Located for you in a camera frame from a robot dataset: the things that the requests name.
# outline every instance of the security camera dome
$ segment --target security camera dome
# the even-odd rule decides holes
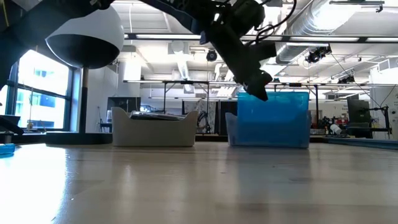
[[[47,39],[51,51],[73,67],[101,68],[112,63],[124,42],[118,13],[111,6],[71,19]]]

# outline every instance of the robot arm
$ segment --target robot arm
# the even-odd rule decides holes
[[[43,0],[18,23],[0,34],[0,88],[12,65],[29,49],[43,42],[69,19],[107,9],[114,0]],[[264,20],[264,9],[255,0],[237,0],[233,6],[212,0],[141,0],[175,17],[185,28],[211,42],[246,91],[267,100],[264,86],[272,77],[260,70],[260,60],[276,55],[274,44],[245,46],[240,38]]]

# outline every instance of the ventilation pipe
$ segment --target ventilation pipe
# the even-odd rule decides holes
[[[330,35],[360,9],[360,6],[329,4],[330,1],[312,1],[297,20],[286,28],[284,35]],[[290,64],[308,47],[277,43],[277,49],[279,54],[276,63]]]
[[[189,70],[187,65],[187,59],[184,54],[185,44],[180,40],[175,40],[171,43],[171,49],[177,58],[178,70],[181,74],[182,80],[189,80]],[[195,93],[195,87],[193,85],[184,85],[184,93],[192,94]]]

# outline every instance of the blue plastic container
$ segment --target blue plastic container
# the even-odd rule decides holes
[[[15,152],[14,144],[0,144],[0,156],[1,155],[10,155]]]
[[[310,140],[308,93],[268,93],[262,101],[247,93],[238,95],[234,144],[240,146],[301,147]]]

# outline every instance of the white dome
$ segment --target white dome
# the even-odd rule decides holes
[[[112,6],[105,10],[97,10],[86,17],[71,19],[49,37],[60,34],[95,37],[115,45],[119,50],[124,42],[123,26],[119,14]]]

